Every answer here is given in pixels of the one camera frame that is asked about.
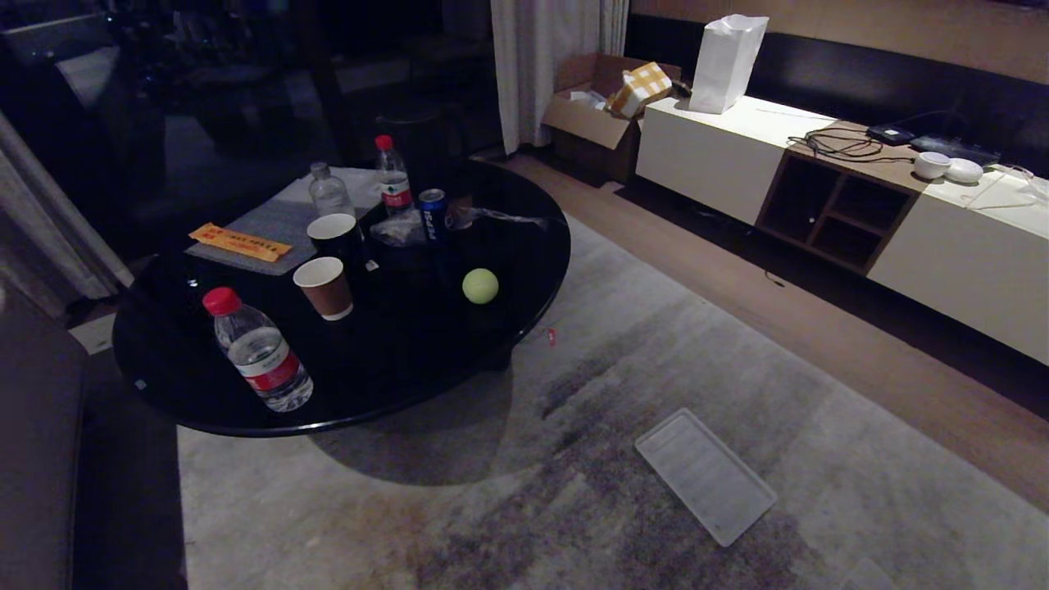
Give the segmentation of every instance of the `water bottle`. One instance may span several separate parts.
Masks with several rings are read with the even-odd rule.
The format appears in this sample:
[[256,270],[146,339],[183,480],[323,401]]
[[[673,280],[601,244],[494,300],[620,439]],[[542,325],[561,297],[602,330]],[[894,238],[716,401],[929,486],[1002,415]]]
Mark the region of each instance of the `water bottle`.
[[393,149],[393,138],[379,135],[376,138],[379,148],[379,186],[383,193],[383,204],[386,214],[395,215],[413,208],[411,187],[408,186],[408,171],[404,168],[401,154]]
[[331,175],[331,169],[327,164],[323,162],[311,164],[309,173],[314,175],[313,182],[309,183],[309,196],[313,197],[319,215],[356,213],[346,184]]
[[229,287],[212,289],[204,307],[215,316],[215,339],[248,384],[274,412],[292,412],[314,393],[314,380],[262,312]]

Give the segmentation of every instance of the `white paper bag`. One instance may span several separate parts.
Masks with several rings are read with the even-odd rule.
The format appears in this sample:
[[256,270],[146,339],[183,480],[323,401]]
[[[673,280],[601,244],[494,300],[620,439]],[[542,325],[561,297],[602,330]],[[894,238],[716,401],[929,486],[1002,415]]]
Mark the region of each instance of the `white paper bag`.
[[762,48],[768,17],[729,15],[703,30],[690,110],[721,114],[740,100]]

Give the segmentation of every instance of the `wooden floor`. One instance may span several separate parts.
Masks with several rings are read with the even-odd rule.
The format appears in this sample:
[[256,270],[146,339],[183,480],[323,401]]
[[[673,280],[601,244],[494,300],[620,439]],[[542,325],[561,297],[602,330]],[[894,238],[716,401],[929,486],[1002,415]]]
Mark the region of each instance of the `wooden floor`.
[[506,163],[565,213],[833,375],[1049,512],[1049,423],[743,258],[528,155]]

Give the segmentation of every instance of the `yellow checkered box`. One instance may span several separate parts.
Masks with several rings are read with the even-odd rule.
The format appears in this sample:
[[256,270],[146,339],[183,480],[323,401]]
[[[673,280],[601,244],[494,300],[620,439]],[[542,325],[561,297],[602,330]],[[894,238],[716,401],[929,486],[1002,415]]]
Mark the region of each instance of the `yellow checkered box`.
[[626,118],[634,118],[646,104],[658,101],[670,92],[670,78],[656,62],[649,62],[623,72],[623,87],[608,101],[608,108]]

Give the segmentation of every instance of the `orange ticket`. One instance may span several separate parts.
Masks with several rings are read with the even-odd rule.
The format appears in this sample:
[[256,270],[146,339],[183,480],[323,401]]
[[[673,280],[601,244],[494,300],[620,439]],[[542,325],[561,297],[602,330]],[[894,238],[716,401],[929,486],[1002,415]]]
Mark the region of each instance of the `orange ticket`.
[[200,244],[207,244],[208,246],[214,246],[215,248],[221,248],[222,250],[229,250],[230,252],[236,252],[237,254],[243,254],[244,256],[251,256],[252,258],[258,258],[267,262],[276,262],[277,258],[280,258],[292,249],[286,244],[233,230],[226,230],[214,224],[200,226],[199,229],[190,234],[190,237]]

